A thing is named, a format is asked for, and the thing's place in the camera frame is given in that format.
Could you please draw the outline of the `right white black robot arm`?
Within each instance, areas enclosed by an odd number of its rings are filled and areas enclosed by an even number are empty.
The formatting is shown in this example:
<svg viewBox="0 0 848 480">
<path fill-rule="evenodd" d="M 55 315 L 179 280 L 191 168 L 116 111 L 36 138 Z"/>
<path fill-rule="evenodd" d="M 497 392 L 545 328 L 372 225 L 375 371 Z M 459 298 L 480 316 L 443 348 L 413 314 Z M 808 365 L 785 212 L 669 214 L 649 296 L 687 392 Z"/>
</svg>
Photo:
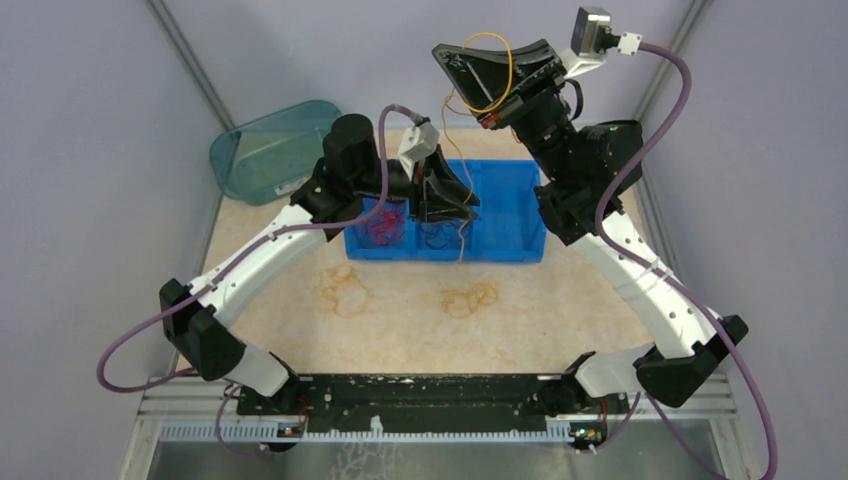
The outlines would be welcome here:
<svg viewBox="0 0 848 480">
<path fill-rule="evenodd" d="M 588 412 L 602 396 L 643 393 L 682 406 L 747 335 L 736 315 L 697 300 L 641 239 L 620 194 L 641 176 L 657 144 L 635 120 L 576 127 L 562 88 L 600 67 L 609 53 L 657 53 L 633 34 L 602 33 L 556 52 L 544 40 L 515 50 L 440 44 L 433 57 L 487 130 L 511 129 L 547 177 L 535 190 L 548 231 L 595 266 L 652 336 L 650 345 L 590 353 L 572 368 L 563 398 Z"/>
</svg>

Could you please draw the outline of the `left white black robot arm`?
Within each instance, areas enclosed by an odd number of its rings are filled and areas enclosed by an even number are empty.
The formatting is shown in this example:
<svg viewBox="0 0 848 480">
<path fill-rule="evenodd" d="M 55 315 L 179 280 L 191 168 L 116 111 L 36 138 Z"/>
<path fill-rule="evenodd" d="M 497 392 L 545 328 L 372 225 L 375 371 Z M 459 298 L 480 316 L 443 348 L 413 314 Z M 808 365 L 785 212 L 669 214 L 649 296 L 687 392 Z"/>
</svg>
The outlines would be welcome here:
<svg viewBox="0 0 848 480">
<path fill-rule="evenodd" d="M 405 203 L 419 223 L 472 221 L 479 198 L 450 169 L 429 119 L 413 124 L 388 158 L 372 122 L 361 114 L 336 119 L 310 178 L 250 243 L 187 284 L 172 279 L 159 292 L 165 338 L 204 380 L 230 380 L 260 394 L 277 414 L 300 399 L 295 373 L 270 352 L 231 330 L 246 307 L 283 271 L 322 248 L 385 204 Z"/>
</svg>

